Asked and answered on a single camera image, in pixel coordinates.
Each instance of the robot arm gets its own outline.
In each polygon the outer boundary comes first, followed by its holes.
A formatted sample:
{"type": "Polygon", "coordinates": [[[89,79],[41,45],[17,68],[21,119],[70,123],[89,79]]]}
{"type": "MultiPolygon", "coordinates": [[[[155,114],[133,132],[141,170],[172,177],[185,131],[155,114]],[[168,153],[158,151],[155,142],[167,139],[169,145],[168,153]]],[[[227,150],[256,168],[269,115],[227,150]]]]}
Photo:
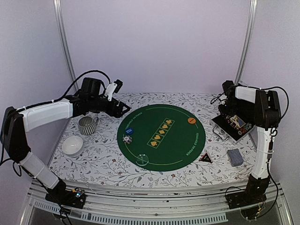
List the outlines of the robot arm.
{"type": "Polygon", "coordinates": [[[82,208],[85,196],[81,191],[66,190],[66,184],[31,152],[25,133],[41,125],[85,115],[88,112],[105,112],[116,118],[128,112],[130,108],[126,104],[112,97],[113,93],[119,91],[122,82],[117,80],[111,83],[104,93],[99,95],[102,83],[98,79],[84,78],[81,89],[75,95],[65,96],[61,101],[30,109],[24,108],[21,112],[13,107],[5,111],[0,140],[9,157],[48,189],[49,201],[82,208]]]}
{"type": "Polygon", "coordinates": [[[258,133],[255,165],[245,192],[226,196],[229,207],[237,208],[266,199],[264,193],[270,182],[268,166],[272,158],[273,143],[281,113],[276,91],[234,86],[232,81],[223,83],[223,89],[227,99],[218,107],[221,115],[228,119],[236,112],[243,113],[247,118],[252,119],[258,133]]]}

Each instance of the floral tablecloth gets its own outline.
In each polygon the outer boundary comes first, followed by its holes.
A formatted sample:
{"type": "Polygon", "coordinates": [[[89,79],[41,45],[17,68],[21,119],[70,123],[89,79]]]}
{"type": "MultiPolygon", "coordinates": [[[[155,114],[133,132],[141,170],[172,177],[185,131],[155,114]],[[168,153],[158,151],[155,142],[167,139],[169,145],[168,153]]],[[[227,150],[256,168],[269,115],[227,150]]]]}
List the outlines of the floral tablecloth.
{"type": "Polygon", "coordinates": [[[216,137],[210,120],[218,115],[218,105],[210,105],[212,94],[116,94],[117,100],[123,101],[135,110],[152,104],[170,104],[182,107],[193,113],[203,124],[206,133],[206,143],[202,151],[208,152],[212,163],[199,161],[170,172],[155,172],[142,169],[128,161],[121,153],[117,144],[117,131],[122,118],[109,117],[105,113],[98,116],[99,123],[93,135],[81,135],[78,121],[73,118],[54,153],[49,165],[50,169],[60,178],[99,185],[115,185],[126,187],[187,187],[215,185],[248,179],[255,162],[255,148],[248,135],[238,144],[223,142],[216,137]],[[70,136],[83,138],[83,152],[76,158],[68,158],[61,150],[62,143],[70,136]],[[244,163],[232,167],[226,151],[239,149],[244,163]]]}

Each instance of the white wall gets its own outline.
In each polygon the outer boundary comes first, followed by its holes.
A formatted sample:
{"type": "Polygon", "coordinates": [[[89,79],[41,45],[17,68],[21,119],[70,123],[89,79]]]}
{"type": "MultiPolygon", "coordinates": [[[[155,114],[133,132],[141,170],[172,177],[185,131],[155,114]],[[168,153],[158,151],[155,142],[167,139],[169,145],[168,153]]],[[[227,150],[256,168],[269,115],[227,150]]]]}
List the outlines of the white wall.
{"type": "Polygon", "coordinates": [[[124,82],[122,92],[219,93],[235,79],[250,0],[61,4],[77,76],[103,70],[124,82]]]}
{"type": "MultiPolygon", "coordinates": [[[[2,0],[0,15],[2,123],[8,106],[20,107],[58,98],[69,86],[70,79],[52,0],[2,0]]],[[[44,162],[49,160],[64,123],[57,121],[28,133],[29,146],[44,162]]],[[[21,178],[14,174],[11,161],[1,166],[0,224],[17,224],[30,182],[26,174],[21,178]]]]}
{"type": "MultiPolygon", "coordinates": [[[[257,87],[282,86],[290,97],[279,125],[271,172],[280,181],[295,224],[300,220],[300,1],[258,1],[253,36],[242,80],[257,87]]],[[[281,110],[284,94],[278,90],[281,110]]]]}

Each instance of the mug handle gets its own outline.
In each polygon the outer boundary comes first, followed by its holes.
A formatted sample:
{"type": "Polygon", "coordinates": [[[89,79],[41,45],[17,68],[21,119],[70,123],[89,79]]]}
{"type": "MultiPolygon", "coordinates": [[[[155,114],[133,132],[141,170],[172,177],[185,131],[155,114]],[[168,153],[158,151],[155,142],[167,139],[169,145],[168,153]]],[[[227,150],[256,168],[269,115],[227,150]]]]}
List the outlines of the mug handle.
{"type": "Polygon", "coordinates": [[[95,122],[95,124],[97,125],[98,122],[99,122],[99,117],[94,118],[94,122],[95,122]]]}

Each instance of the black triangle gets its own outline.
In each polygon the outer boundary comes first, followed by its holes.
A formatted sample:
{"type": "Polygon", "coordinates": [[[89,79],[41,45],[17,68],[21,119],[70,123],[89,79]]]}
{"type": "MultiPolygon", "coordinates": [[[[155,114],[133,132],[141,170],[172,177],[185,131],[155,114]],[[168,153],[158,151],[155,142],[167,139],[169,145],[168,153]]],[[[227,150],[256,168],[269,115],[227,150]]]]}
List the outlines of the black triangle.
{"type": "Polygon", "coordinates": [[[207,154],[207,152],[204,154],[204,156],[202,156],[200,161],[212,163],[212,160],[210,159],[210,156],[207,154]]]}

